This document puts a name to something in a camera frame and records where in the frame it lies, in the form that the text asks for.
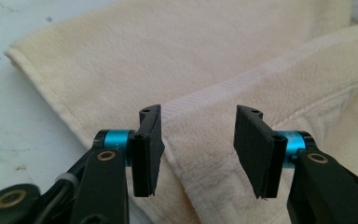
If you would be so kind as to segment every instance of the table surface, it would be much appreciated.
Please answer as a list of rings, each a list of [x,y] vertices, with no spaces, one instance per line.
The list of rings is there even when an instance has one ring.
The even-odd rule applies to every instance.
[[[0,0],[0,189],[32,183],[44,193],[85,152],[4,55],[27,34],[114,0]],[[130,202],[131,223],[151,223]]]

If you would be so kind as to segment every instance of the cream towel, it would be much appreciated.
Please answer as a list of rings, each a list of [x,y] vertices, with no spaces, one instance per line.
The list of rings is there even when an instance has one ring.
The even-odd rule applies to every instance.
[[[340,139],[358,136],[350,16],[341,0],[127,0],[27,35],[7,56],[87,148],[99,130],[136,129],[140,108],[163,104],[156,197],[133,198],[154,222],[282,223],[291,174],[279,199],[255,199],[232,147],[235,108],[343,156]]]

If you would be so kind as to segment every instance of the towel fold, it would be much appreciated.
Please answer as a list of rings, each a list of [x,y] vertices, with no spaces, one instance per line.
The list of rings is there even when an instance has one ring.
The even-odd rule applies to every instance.
[[[27,35],[7,56],[87,148],[99,130],[137,129],[139,109],[162,104],[156,197],[133,198],[154,222],[283,223],[291,172],[278,199],[255,199],[232,147],[235,108],[310,132],[358,171],[346,156],[358,156],[350,17],[351,1],[338,0],[127,0]]]

